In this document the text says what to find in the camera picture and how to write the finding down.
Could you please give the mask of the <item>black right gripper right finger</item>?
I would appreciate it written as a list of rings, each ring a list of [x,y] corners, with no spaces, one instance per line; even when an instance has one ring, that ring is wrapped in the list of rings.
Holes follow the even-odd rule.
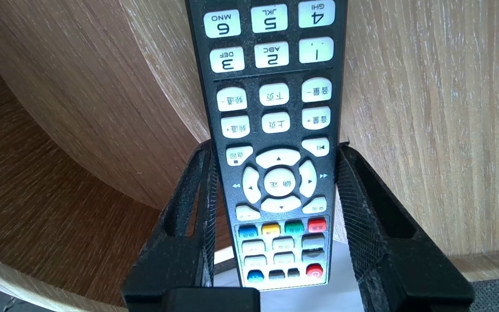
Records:
[[[349,253],[366,312],[467,312],[471,284],[348,143],[337,186]]]

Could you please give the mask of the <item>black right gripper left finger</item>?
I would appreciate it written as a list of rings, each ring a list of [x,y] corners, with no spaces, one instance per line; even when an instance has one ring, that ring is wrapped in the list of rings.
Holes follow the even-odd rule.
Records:
[[[127,306],[159,306],[170,289],[212,286],[217,175],[213,142],[207,140],[194,150],[123,283]]]

